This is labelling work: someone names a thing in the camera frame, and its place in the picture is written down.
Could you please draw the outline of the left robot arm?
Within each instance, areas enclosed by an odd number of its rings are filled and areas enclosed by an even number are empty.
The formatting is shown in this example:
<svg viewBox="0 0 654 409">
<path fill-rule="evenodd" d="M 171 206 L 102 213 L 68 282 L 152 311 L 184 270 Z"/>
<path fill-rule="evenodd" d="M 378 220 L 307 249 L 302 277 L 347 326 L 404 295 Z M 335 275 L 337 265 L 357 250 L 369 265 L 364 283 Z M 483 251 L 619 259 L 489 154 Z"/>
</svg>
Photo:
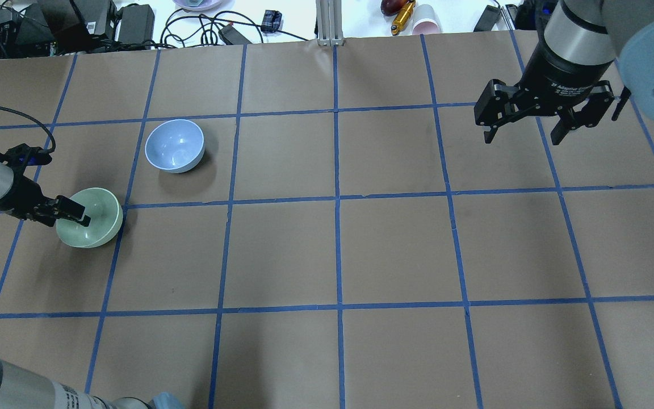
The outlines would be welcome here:
<svg viewBox="0 0 654 409">
<path fill-rule="evenodd" d="M 44 196 L 27 178 L 29 166 L 47 165 L 53 148 L 21 144 L 0 152 L 0 212 L 20 220 L 54 226 L 59 239 L 72 248 L 96 248 L 120 231 L 124 211 L 117 197 L 103 188 L 88 188 L 72 197 Z M 106 400 L 32 373 L 0 359 L 0 408 L 182 408 L 174 394 L 151 400 Z"/>
</svg>

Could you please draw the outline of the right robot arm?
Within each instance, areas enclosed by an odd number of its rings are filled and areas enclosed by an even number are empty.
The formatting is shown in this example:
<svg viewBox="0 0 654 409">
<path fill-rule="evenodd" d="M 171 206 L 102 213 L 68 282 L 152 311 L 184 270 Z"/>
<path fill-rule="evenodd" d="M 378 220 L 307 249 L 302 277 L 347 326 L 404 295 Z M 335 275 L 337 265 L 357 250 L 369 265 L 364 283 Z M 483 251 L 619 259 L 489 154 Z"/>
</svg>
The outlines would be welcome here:
<svg viewBox="0 0 654 409">
<path fill-rule="evenodd" d="M 654 1 L 560 1 L 516 85 L 488 81 L 474 106 L 475 124 L 492 143 L 508 123 L 557 116 L 551 140 L 559 145 L 605 116 L 615 95 L 603 75 L 615 61 L 623 91 L 612 119 L 634 98 L 654 120 Z"/>
</svg>

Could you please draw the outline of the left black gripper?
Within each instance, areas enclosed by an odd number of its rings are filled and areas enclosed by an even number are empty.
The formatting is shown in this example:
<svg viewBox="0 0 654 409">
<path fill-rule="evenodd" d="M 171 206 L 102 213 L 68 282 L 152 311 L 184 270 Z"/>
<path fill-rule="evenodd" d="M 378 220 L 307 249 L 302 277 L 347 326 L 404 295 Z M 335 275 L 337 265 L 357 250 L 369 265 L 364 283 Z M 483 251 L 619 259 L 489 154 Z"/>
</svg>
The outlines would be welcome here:
<svg viewBox="0 0 654 409">
<path fill-rule="evenodd" d="M 40 207 L 49 202 L 49 213 L 40 212 Z M 15 174 L 9 191 L 0 198 L 0 212 L 20 220 L 33 220 L 53 227 L 57 220 L 69 220 L 88 227 L 91 217 L 86 208 L 65 196 L 54 199 L 44 196 L 41 187 L 23 174 Z"/>
</svg>

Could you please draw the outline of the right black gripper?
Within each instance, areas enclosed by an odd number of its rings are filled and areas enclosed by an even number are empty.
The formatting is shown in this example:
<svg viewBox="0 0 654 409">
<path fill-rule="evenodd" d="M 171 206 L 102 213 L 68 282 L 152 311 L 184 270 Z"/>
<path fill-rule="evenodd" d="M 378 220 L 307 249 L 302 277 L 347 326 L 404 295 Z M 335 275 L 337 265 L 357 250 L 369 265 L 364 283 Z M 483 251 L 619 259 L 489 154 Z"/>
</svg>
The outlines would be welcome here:
<svg viewBox="0 0 654 409">
<path fill-rule="evenodd" d="M 483 129 L 484 143 L 492 143 L 498 128 L 516 114 L 512 106 L 516 95 L 519 110 L 535 116 L 558 115 L 550 134 L 554 146 L 571 131 L 597 126 L 615 97 L 610 81 L 602 80 L 609 66 L 609 62 L 582 65 L 568 61 L 540 40 L 517 86 L 493 78 L 477 99 L 474 120 Z M 581 110 L 575 111 L 583 101 Z"/>
</svg>

